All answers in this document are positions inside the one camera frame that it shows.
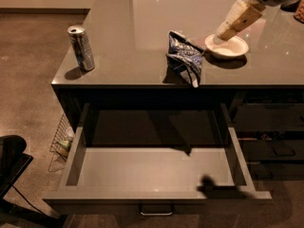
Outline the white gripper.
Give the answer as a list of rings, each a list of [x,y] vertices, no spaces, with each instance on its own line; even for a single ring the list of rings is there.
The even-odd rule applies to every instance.
[[[279,5],[289,5],[297,2],[298,0],[257,0],[259,3],[276,7]],[[219,25],[216,30],[216,36],[220,41],[227,42],[239,32],[250,27],[256,20],[262,16],[262,13],[249,5],[243,0],[237,0],[230,8],[226,15],[225,20]]]

